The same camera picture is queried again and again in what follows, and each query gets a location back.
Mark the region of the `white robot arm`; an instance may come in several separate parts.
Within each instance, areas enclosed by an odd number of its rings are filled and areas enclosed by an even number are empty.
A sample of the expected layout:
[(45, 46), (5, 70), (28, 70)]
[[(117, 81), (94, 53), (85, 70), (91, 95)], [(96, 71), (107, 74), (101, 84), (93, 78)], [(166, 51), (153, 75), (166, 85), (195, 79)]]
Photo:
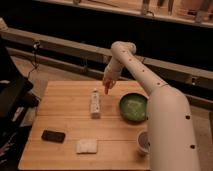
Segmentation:
[(198, 147), (186, 96), (139, 61), (131, 42), (111, 45), (104, 70), (105, 93), (126, 68), (149, 96), (147, 102), (151, 171), (201, 171)]

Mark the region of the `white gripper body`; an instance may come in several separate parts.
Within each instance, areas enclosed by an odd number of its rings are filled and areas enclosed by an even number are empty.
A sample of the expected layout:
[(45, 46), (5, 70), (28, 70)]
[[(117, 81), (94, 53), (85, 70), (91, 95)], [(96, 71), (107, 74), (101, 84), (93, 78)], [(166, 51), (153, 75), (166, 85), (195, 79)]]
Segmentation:
[(117, 81), (117, 73), (106, 69), (103, 76), (103, 85), (107, 88), (113, 88)]

